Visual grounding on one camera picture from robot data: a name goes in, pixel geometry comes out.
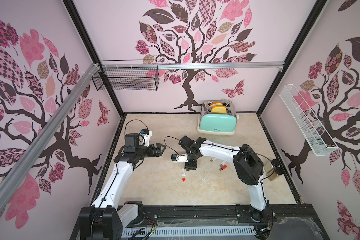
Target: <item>wallpaper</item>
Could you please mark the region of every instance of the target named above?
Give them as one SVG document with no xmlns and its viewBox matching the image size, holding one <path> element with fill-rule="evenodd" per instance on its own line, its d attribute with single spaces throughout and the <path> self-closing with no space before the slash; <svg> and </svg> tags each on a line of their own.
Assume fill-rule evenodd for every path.
<svg viewBox="0 0 360 240">
<path fill-rule="evenodd" d="M 98 6 L 90 1 L 76 2 L 104 64 L 122 59 L 156 60 L 158 64 L 284 61 L 313 4 L 289 0 L 139 0 L 136 7 L 127 1 L 100 2 Z M 291 6 L 293 12 L 280 14 Z M 119 14 L 107 15 L 108 11 Z M 94 25 L 94 16 L 96 21 L 100 17 L 108 23 L 105 32 Z M 160 70 L 157 91 L 116 91 L 116 95 L 124 111 L 195 112 L 210 99 L 231 99 L 237 111 L 256 111 L 278 70 Z M 142 94 L 151 101 L 135 101 Z M 162 99 L 166 99 L 165 105 L 155 104 Z"/>
<path fill-rule="evenodd" d="M 280 88 L 284 84 L 296 86 L 301 96 L 294 98 L 306 100 L 301 108 L 308 119 L 323 123 L 339 146 L 328 156 L 315 156 L 279 89 L 263 117 L 289 174 L 331 239 L 359 240 L 360 0 L 329 3 Z M 316 130 L 329 142 L 323 127 Z"/>
<path fill-rule="evenodd" d="M 63 3 L 39 10 L 45 4 L 22 2 L 30 16 L 0 2 L 0 182 L 92 64 Z M 90 83 L 1 211 L 0 239 L 67 239 L 118 121 L 108 94 Z"/>
</svg>

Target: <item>wall shelf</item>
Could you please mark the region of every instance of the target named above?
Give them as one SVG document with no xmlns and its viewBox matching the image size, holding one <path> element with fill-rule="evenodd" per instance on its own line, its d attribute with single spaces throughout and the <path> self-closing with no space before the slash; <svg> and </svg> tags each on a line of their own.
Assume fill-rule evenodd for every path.
<svg viewBox="0 0 360 240">
<path fill-rule="evenodd" d="M 316 156 L 326 156 L 339 148 L 324 124 L 293 84 L 285 85 L 280 97 Z"/>
</svg>

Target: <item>tree branch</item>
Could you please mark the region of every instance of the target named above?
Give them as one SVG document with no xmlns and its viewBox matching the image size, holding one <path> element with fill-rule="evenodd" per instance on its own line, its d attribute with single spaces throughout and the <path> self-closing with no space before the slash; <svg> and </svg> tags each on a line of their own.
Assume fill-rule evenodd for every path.
<svg viewBox="0 0 360 240">
<path fill-rule="evenodd" d="M 26 137 L 24 137 L 23 135 L 13 135 L 13 134 L 11 134 L 10 132 L 9 132 L 9 126 L 12 124 L 11 122 L 13 121 L 13 118 L 11 118 L 10 119 L 10 121 L 9 122 L 7 122 L 6 124 L 5 124 L 5 127 L 4 128 L 2 128 L 2 127 L 0 127 L 0 131 L 1 132 L 4 132 L 8 137 L 10 137 L 12 140 L 16 140 L 16 139 L 21 139 L 21 140 L 23 140 L 24 142 L 26 142 L 28 145 L 30 145 L 32 142 L 29 140 L 29 139 L 27 139 Z"/>
</svg>

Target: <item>toaster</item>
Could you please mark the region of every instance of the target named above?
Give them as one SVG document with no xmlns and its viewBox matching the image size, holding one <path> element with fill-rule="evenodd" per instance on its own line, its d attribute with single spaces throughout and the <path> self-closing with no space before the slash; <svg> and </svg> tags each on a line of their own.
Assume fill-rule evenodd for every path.
<svg viewBox="0 0 360 240">
<path fill-rule="evenodd" d="M 212 113 L 211 103 L 221 102 L 226 107 L 226 113 Z M 235 134 L 236 122 L 238 119 L 235 106 L 229 101 L 209 100 L 202 104 L 200 115 L 198 116 L 197 131 L 215 135 Z"/>
</svg>

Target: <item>beige floor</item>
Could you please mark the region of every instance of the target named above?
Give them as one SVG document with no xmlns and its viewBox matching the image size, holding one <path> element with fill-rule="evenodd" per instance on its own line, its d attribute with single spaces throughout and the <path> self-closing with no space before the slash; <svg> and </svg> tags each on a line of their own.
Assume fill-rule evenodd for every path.
<svg viewBox="0 0 360 240">
<path fill-rule="evenodd" d="M 178 139 L 187 135 L 196 140 L 204 137 L 216 143 L 230 146 L 248 144 L 255 152 L 274 158 L 273 151 L 264 134 L 256 114 L 239 114 L 235 135 L 219 136 L 201 134 L 196 130 L 198 114 L 128 114 L 125 123 L 132 119 L 142 120 L 153 132 L 150 143 L 164 144 L 164 137 L 173 136 Z M 117 143 L 115 156 L 124 145 L 124 127 Z M 127 132 L 139 132 L 144 125 L 139 121 L 128 124 Z M 167 138 L 168 146 L 179 154 L 184 150 L 175 139 Z M 174 152 L 167 148 L 161 157 L 146 158 L 127 182 L 119 205 L 128 200 L 140 200 L 144 205 L 224 205 L 249 204 L 247 187 L 236 174 L 235 167 L 228 164 L 219 170 L 221 160 L 211 162 L 211 157 L 198 159 L 197 170 L 185 171 L 186 181 L 182 181 L 184 163 L 174 163 L 170 156 Z M 112 172 L 111 164 L 106 180 Z M 284 176 L 274 181 L 264 180 L 264 193 L 270 204 L 296 204 Z"/>
</svg>

